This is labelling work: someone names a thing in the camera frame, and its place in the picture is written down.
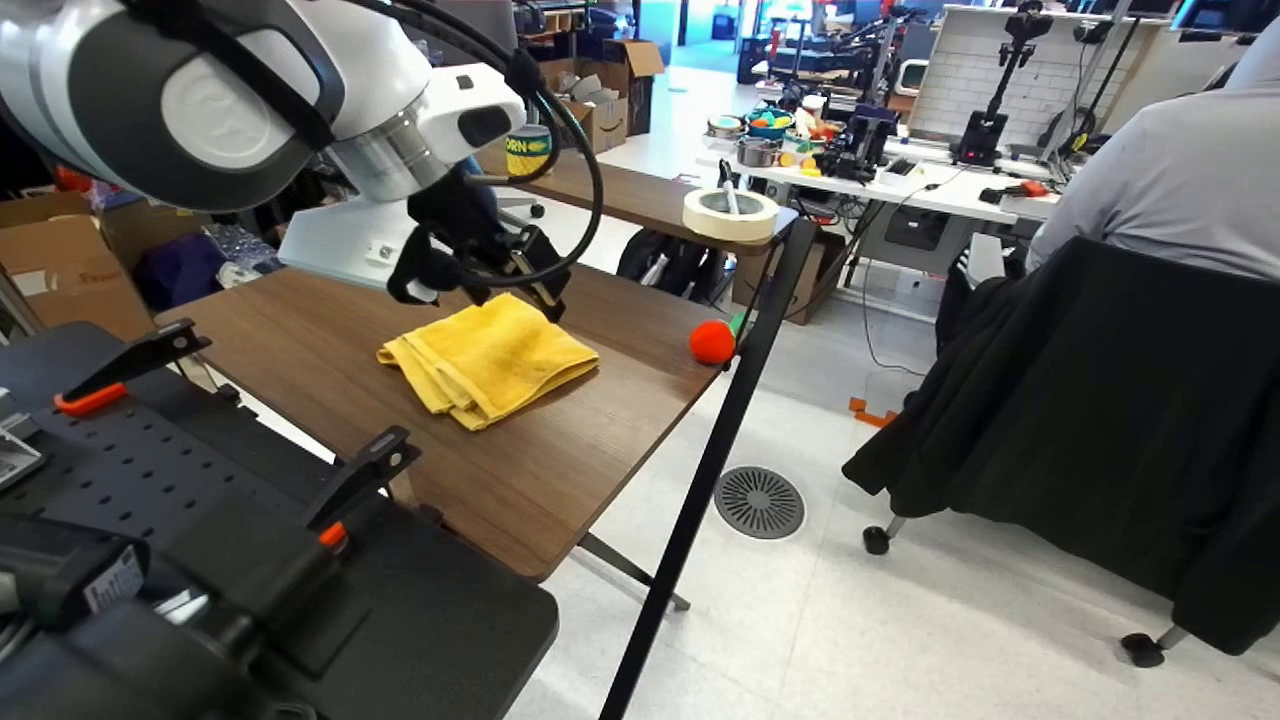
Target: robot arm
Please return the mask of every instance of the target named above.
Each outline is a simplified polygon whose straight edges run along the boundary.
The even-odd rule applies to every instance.
[[[460,8],[512,20],[508,0]],[[268,204],[320,152],[372,204],[416,200],[436,184],[456,192],[460,164],[528,120],[524,100],[552,116],[560,108],[528,92],[524,64],[504,68],[508,76],[516,68],[520,92],[492,56],[432,68],[400,28],[420,12],[432,8],[0,0],[0,112],[48,156],[200,212]],[[596,224],[600,204],[580,248],[532,280],[564,272]],[[476,268],[464,268],[460,284],[476,276],[520,284],[504,280],[508,268],[480,260]]]

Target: black chair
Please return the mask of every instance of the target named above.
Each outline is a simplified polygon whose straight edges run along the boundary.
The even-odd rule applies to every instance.
[[[1140,668],[1200,636],[1248,652],[1280,620],[1280,284],[1068,244],[976,292],[904,412],[844,476],[892,492],[888,556],[940,508],[1024,524],[1172,608]]]

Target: gray floor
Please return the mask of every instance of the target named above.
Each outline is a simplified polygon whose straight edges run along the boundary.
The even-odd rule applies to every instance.
[[[656,132],[604,160],[664,176],[704,172],[700,120],[748,96],[732,76],[696,68],[672,68],[656,92]],[[572,240],[580,212],[552,204],[548,228]],[[588,264],[616,268],[632,232],[608,220]],[[680,588],[696,608],[664,624],[632,716],[1280,716],[1280,636],[1244,660],[1188,640],[1160,672],[1124,668],[1116,636],[1160,632],[1168,604],[1020,528],[936,516],[912,524],[888,560],[864,556],[860,528],[884,520],[884,500],[840,480],[840,464],[872,436],[848,416],[848,396],[896,408],[916,384],[908,368],[928,360],[928,324],[864,312],[856,292],[816,324],[784,328],[732,468],[764,464],[796,480],[808,520],[792,540],[760,544],[708,516]],[[644,568],[664,548],[720,396],[724,384],[592,528]],[[548,592],[564,628],[512,716],[600,716],[644,592],[584,552]]]

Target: yellow towel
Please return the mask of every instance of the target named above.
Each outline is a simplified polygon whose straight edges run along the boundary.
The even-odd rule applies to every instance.
[[[596,352],[516,296],[492,296],[376,352],[404,372],[428,412],[480,432],[540,396],[592,376]]]

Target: chair wheel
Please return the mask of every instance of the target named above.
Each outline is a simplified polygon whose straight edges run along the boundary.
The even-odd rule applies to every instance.
[[[1160,668],[1164,664],[1164,644],[1156,644],[1148,632],[1124,636],[1120,648],[1132,668]]]
[[[224,416],[240,412],[240,392],[232,384],[220,384],[212,400],[224,408]]]
[[[888,556],[892,536],[884,528],[864,528],[868,556]]]

